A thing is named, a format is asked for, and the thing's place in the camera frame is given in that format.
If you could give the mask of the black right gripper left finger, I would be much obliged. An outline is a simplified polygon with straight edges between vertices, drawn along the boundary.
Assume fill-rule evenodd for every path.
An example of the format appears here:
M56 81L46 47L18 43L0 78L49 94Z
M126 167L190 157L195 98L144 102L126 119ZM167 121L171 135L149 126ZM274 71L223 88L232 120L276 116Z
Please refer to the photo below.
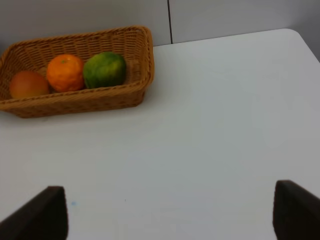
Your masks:
M49 186L0 222L2 240L65 240L69 233L65 189Z

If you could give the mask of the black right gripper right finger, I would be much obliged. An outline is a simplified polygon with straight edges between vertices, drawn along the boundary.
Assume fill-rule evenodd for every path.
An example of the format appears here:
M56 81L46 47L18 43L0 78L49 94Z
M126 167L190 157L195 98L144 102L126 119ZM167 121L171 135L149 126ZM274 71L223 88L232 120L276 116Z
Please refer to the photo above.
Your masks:
M320 199L291 180L278 180L272 225L278 240L318 240Z

